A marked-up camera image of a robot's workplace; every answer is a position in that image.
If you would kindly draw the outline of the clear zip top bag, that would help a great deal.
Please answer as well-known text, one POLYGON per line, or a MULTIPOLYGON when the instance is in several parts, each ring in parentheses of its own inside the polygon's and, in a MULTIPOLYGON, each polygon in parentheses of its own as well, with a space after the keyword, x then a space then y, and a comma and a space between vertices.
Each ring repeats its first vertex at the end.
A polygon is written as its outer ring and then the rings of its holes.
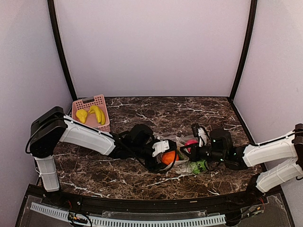
MULTIPOLYGON (((162 138, 162 140, 172 140, 173 142, 176 142, 178 148, 177 152, 180 151, 180 147, 185 146, 185 143, 191 139, 195 139, 198 141, 198 139, 194 138, 193 136, 182 136, 182 137, 168 136, 167 138, 162 138)), ((179 175, 193 175, 190 162, 192 161, 187 161, 187 162, 182 162, 181 160, 175 161, 175 164, 170 171, 179 175)), ((209 171, 208 163, 206 164, 206 168, 207 170, 201 174, 204 174, 209 171)))

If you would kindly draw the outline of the orange fake fruit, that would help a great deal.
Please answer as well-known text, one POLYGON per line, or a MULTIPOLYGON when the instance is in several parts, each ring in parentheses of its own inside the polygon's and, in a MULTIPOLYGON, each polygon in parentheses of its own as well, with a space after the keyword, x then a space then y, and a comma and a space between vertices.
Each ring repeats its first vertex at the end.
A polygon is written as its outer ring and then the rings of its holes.
POLYGON ((176 151, 170 151, 170 152, 164 153, 161 158, 161 162, 166 165, 171 164, 174 160, 176 160, 176 161, 179 160, 179 156, 178 156, 178 154, 176 154, 176 151))

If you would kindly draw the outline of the yellow fake banana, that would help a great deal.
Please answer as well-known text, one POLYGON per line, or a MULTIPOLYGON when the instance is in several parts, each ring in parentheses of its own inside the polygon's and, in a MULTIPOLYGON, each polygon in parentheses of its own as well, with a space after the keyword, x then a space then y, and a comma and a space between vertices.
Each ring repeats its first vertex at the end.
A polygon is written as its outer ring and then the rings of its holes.
POLYGON ((104 125, 106 123, 105 114, 97 105, 92 105, 90 107, 89 114, 95 114, 96 120, 99 124, 104 125))

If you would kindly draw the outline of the yellow fake lemon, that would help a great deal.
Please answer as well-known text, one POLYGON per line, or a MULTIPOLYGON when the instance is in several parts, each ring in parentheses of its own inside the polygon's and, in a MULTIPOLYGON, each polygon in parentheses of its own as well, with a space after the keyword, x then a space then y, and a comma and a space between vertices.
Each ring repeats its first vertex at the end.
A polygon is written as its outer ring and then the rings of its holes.
POLYGON ((76 111, 76 117, 78 118, 78 120, 82 123, 85 124, 87 117, 88 117, 88 112, 84 109, 79 109, 76 111))

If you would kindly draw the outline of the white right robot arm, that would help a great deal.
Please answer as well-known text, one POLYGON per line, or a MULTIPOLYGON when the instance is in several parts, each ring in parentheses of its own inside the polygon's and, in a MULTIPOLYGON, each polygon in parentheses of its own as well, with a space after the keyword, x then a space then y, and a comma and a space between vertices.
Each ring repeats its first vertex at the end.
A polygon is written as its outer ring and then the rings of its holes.
POLYGON ((276 167, 252 176, 242 202, 252 205, 259 197, 272 188, 293 178, 303 177, 303 125, 295 126, 288 134, 258 144, 236 147, 229 131, 218 128, 208 133, 204 127, 192 125, 193 135, 198 142, 180 148, 190 161, 201 159, 220 162, 231 170, 245 170, 261 163, 284 159, 276 167))

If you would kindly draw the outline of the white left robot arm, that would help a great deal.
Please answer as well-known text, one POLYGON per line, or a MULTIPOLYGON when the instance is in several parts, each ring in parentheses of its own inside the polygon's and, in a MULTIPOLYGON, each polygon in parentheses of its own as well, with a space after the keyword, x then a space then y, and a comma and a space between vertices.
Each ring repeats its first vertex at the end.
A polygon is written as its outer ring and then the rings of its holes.
POLYGON ((91 149, 110 158, 135 158, 148 171, 166 173, 157 160, 161 154, 176 151, 171 140, 160 140, 145 124, 136 124, 130 131, 120 134, 100 131, 64 114, 56 106, 31 124, 30 138, 25 152, 36 161, 43 187, 56 206, 63 206, 67 196, 60 191, 53 151, 59 142, 91 149))

